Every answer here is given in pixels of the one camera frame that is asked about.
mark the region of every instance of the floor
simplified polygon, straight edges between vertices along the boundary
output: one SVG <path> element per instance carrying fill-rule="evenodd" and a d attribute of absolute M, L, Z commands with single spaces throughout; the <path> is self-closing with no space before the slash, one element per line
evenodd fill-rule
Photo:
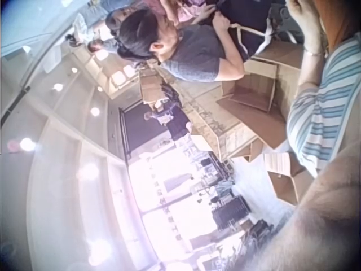
<path fill-rule="evenodd" d="M 289 150 L 287 142 L 284 142 L 276 150 L 265 148 L 265 152 L 286 152 Z M 241 194 L 247 201 L 251 214 L 249 218 L 253 223 L 263 219 L 275 226 L 282 217 L 294 210 L 290 204 L 279 200 L 273 190 L 271 180 L 264 167 L 263 155 L 254 159 L 251 163 L 244 158 L 234 158 L 235 186 L 232 188 L 235 194 Z"/>

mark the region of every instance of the dark-haired woman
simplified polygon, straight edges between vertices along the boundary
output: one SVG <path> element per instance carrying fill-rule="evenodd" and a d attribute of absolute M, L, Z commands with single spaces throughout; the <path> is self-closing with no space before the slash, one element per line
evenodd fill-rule
<path fill-rule="evenodd" d="M 232 8 L 233 2 L 237 2 L 237 7 L 238 2 L 244 5 L 239 10 L 239 24 L 266 32 L 270 1 L 228 0 L 228 8 Z M 253 16 L 247 15 L 248 12 L 253 12 Z M 178 31 L 165 16 L 139 10 L 120 26 L 118 54 L 132 61 L 157 59 L 161 67 L 186 81 L 237 80 L 244 76 L 243 62 L 257 52 L 265 38 L 241 31 L 245 51 L 236 30 L 228 31 L 229 27 L 230 21 L 216 12 L 213 27 L 190 25 Z"/>
<path fill-rule="evenodd" d="M 181 0 L 140 0 L 129 7 L 120 8 L 110 12 L 105 19 L 105 24 L 110 29 L 111 34 L 116 36 L 121 22 L 136 10 L 144 8 L 152 10 L 155 14 L 166 16 L 174 23 L 174 25 L 179 25 L 179 23 L 184 23 L 193 19 L 195 20 L 192 23 L 196 24 L 207 18 L 204 17 L 204 13 L 207 9 L 205 10 L 205 5 L 198 6 L 201 3 L 204 4 L 204 0 L 193 1 L 194 3 L 187 0 L 187 5 Z"/>

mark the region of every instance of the woman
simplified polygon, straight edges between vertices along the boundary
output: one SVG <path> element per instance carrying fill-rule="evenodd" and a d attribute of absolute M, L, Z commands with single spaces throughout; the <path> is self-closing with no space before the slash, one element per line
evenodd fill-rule
<path fill-rule="evenodd" d="M 211 12 L 205 5 L 199 7 L 197 5 L 186 6 L 183 4 L 181 6 L 180 3 L 176 4 L 171 0 L 142 0 L 130 7 L 120 8 L 109 13 L 105 19 L 105 24 L 111 30 L 111 34 L 117 36 L 116 33 L 119 30 L 121 22 L 136 10 L 149 8 L 156 14 L 167 16 L 169 20 L 173 21 L 174 25 L 179 27 L 181 26 L 180 23 L 192 19 L 192 24 L 197 24 L 206 19 Z"/>
<path fill-rule="evenodd" d="M 246 0 L 243 2 L 245 6 L 248 5 Z M 263 13 L 265 30 L 268 13 Z M 151 10 L 138 10 L 129 15 L 120 26 L 117 38 L 121 46 L 118 54 L 132 61 L 157 59 L 161 67 L 186 81 L 237 80 L 244 75 L 243 61 L 258 50 L 264 38 L 262 40 L 245 35 L 242 40 L 248 49 L 247 54 L 237 39 L 232 40 L 229 27 L 230 21 L 216 12 L 213 27 L 190 25 L 179 32 L 165 16 L 154 14 Z"/>
<path fill-rule="evenodd" d="M 288 139 L 313 176 L 346 146 L 360 141 L 361 37 L 359 9 L 347 2 L 314 0 L 329 42 L 324 63 L 321 25 L 306 0 L 289 12 L 305 36 L 299 87 L 287 123 Z"/>

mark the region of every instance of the bright window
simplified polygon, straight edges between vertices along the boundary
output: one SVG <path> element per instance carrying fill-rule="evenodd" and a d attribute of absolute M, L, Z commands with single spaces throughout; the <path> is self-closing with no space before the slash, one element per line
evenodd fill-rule
<path fill-rule="evenodd" d="M 126 81 L 125 75 L 122 72 L 114 73 L 112 79 L 117 86 L 120 86 Z"/>
<path fill-rule="evenodd" d="M 124 67 L 124 72 L 125 72 L 125 75 L 127 75 L 127 77 L 131 78 L 135 75 L 135 69 L 133 69 L 131 67 L 131 65 L 127 65 Z"/>
<path fill-rule="evenodd" d="M 101 49 L 101 50 L 99 50 L 98 52 L 95 53 L 95 56 L 96 56 L 96 58 L 99 59 L 99 61 L 104 60 L 105 58 L 108 57 L 108 55 L 109 55 L 108 51 L 103 50 L 103 49 Z"/>

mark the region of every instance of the pink top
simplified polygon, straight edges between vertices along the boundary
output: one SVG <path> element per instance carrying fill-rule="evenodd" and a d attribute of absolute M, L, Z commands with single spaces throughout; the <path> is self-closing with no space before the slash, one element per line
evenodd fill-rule
<path fill-rule="evenodd" d="M 160 15 L 166 15 L 165 10 L 160 3 L 160 0 L 143 0 L 143 2 L 154 12 Z M 182 6 L 178 8 L 178 20 L 180 22 L 188 21 L 200 14 L 201 7 L 197 6 Z"/>

